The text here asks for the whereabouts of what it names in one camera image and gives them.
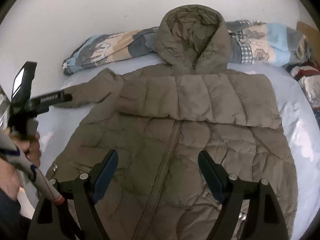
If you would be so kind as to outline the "person's left hand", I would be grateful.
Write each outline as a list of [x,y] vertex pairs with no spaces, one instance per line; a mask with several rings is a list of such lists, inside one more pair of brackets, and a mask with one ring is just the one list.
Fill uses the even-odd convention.
[[[6,128],[3,131],[10,137],[12,142],[25,153],[25,156],[37,167],[40,166],[40,157],[42,155],[40,150],[40,135],[36,132],[35,138],[31,141],[21,140],[17,134],[11,134],[10,129]],[[17,200],[20,189],[20,179],[16,168],[11,164],[1,159],[1,190],[13,201]]]

